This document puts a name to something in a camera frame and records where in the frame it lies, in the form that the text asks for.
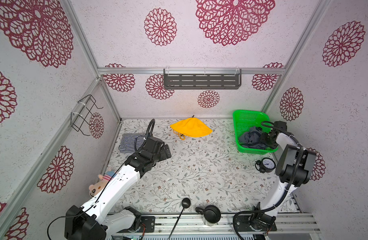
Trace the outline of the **grey tank top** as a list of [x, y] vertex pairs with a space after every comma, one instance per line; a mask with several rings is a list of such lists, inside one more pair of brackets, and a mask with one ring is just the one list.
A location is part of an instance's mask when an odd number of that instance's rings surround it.
[[261, 127], [251, 127], [249, 131], [238, 137], [238, 142], [244, 148], [264, 150], [267, 146], [260, 141], [262, 134], [263, 129]]

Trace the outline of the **blue white striped tank top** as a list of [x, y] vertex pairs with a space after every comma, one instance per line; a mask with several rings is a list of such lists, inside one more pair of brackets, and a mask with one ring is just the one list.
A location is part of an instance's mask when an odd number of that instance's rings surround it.
[[133, 153], [143, 145], [145, 137], [146, 134], [123, 134], [118, 149], [122, 153]]

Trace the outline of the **green plastic basket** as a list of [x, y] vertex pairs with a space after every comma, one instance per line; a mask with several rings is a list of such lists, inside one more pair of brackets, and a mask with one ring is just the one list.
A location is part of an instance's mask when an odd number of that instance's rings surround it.
[[241, 153], [265, 155], [275, 153], [278, 148], [270, 148], [259, 142], [270, 128], [263, 127], [262, 122], [270, 121], [267, 114], [258, 111], [236, 110], [233, 113], [237, 149]]

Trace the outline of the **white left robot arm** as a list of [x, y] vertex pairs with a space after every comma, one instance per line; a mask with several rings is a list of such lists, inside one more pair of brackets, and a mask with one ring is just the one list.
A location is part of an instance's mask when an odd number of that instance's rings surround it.
[[110, 210], [124, 193], [135, 185], [158, 162], [171, 158], [168, 144], [147, 138], [130, 155], [99, 194], [82, 206], [72, 206], [65, 215], [64, 237], [68, 240], [110, 240], [112, 235], [132, 227], [139, 227], [140, 213], [126, 207], [110, 215]]

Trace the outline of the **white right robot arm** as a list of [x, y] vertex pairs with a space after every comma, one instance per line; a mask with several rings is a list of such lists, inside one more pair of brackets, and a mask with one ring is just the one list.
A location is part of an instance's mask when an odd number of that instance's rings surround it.
[[275, 168], [277, 179], [270, 193], [258, 205], [260, 213], [275, 217], [286, 198], [298, 187], [309, 182], [317, 155], [287, 131], [286, 122], [263, 121], [261, 125], [270, 131], [262, 134], [260, 141], [281, 151]]

